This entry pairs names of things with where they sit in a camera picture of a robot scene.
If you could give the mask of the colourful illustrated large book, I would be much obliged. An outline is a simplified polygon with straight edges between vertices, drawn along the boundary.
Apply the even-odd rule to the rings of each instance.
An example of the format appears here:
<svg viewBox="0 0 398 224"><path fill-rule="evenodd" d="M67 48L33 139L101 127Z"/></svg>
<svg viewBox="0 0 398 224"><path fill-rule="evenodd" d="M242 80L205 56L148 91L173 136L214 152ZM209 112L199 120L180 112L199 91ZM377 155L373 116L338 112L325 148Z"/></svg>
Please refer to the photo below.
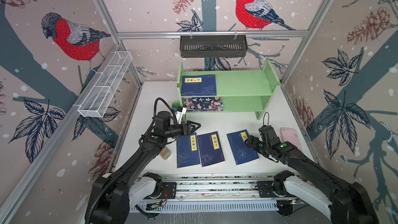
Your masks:
<svg viewBox="0 0 398 224"><path fill-rule="evenodd" d="M222 112L222 97L190 97L184 98L183 106L188 112Z"/></svg>

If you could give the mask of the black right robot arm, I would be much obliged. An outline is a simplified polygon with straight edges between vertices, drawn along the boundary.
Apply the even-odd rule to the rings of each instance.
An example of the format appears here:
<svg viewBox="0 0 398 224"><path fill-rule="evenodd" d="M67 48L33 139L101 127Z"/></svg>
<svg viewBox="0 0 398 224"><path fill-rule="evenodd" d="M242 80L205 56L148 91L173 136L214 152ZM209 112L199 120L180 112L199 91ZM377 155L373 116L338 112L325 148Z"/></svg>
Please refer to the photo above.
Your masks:
<svg viewBox="0 0 398 224"><path fill-rule="evenodd" d="M282 163L307 179L284 170L274 176L274 194L293 195L321 212L334 224L378 224L379 219L367 190L325 170L290 142L281 142L274 128L264 124L260 137L249 136L247 148L266 159Z"/></svg>

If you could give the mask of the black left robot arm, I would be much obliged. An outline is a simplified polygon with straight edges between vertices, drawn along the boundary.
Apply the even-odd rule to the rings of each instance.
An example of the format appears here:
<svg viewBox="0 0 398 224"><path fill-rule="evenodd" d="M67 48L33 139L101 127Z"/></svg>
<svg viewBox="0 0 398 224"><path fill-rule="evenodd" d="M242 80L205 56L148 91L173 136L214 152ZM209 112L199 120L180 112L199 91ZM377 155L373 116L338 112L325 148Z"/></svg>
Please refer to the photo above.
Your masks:
<svg viewBox="0 0 398 224"><path fill-rule="evenodd" d="M157 197L162 191L162 177L146 173L138 180L144 168L169 143L169 138L194 134L201 124L183 121L186 109L157 111L154 103L152 122L138 140L139 148L117 171L98 178L91 190L85 215L87 224L123 224L130 210L145 197Z"/></svg>

